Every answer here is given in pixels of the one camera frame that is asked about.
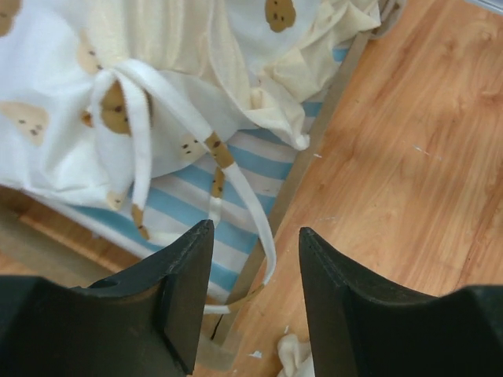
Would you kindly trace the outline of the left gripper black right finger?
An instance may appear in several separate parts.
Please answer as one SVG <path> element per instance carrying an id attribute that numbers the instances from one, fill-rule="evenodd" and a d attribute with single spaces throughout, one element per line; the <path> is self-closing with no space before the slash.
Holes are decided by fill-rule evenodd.
<path id="1" fill-rule="evenodd" d="M 501 375 L 501 286 L 426 295 L 307 227 L 299 232 L 299 264 L 316 375 Z"/>

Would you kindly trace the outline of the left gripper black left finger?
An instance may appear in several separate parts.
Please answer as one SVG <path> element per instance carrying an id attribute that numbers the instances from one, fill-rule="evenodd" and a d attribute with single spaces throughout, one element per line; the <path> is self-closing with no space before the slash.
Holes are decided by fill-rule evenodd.
<path id="1" fill-rule="evenodd" d="M 89 287 L 1 278 L 4 376 L 187 376 L 207 297 L 214 225 Z"/>

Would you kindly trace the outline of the wooden pet bed frame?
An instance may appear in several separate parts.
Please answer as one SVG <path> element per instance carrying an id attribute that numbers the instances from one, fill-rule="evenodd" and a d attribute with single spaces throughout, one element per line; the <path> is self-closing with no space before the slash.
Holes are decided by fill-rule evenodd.
<path id="1" fill-rule="evenodd" d="M 321 113 L 315 117 L 310 128 L 310 147 L 296 154 L 293 167 L 281 186 L 269 216 L 273 232 L 276 232 L 283 222 L 370 36 L 368 31 L 357 34 L 333 83 L 329 86 L 321 104 Z M 11 258 L 44 277 L 53 278 L 67 286 L 89 285 L 112 272 L 97 258 L 84 255 L 23 222 L 20 212 L 7 206 L 1 207 L 1 257 Z M 235 314 L 230 314 L 204 318 L 197 363 L 213 371 L 227 372 L 231 369 L 240 345 L 240 335 L 233 330 L 236 317 Z"/>

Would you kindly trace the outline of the large bear print cushion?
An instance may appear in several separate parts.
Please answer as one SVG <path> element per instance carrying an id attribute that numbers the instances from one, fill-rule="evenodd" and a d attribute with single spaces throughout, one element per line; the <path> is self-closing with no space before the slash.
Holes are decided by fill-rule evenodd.
<path id="1" fill-rule="evenodd" d="M 332 51 L 391 22 L 378 1 L 4 1 L 1 183 L 78 206 L 130 208 L 152 180 L 229 139 L 270 131 L 309 147 L 303 102 Z"/>

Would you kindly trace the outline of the small bear print pillow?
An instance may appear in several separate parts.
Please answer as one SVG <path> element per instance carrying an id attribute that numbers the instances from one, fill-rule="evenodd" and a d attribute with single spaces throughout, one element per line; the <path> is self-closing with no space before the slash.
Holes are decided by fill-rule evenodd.
<path id="1" fill-rule="evenodd" d="M 278 377 L 315 377 L 309 342 L 300 342 L 295 334 L 285 335 L 277 344 L 277 353 L 282 365 Z"/>

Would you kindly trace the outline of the blue white striped mattress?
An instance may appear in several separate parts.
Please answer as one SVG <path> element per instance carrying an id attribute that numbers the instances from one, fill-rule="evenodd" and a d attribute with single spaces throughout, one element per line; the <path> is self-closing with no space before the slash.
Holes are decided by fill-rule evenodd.
<path id="1" fill-rule="evenodd" d="M 352 42 L 333 49 L 330 81 L 303 103 L 303 124 L 309 132 Z M 196 222 L 210 218 L 216 228 L 207 291 L 213 303 L 206 310 L 229 313 L 261 291 L 254 285 L 258 254 L 263 254 L 266 263 L 263 282 L 268 283 L 274 274 L 277 254 L 269 216 L 296 154 L 306 150 L 296 151 L 270 131 L 257 128 L 238 132 L 227 148 L 234 163 L 225 170 L 204 156 L 154 182 L 144 217 L 147 236 L 140 234 L 127 209 L 64 206 L 61 212 L 141 258 L 172 243 Z"/>

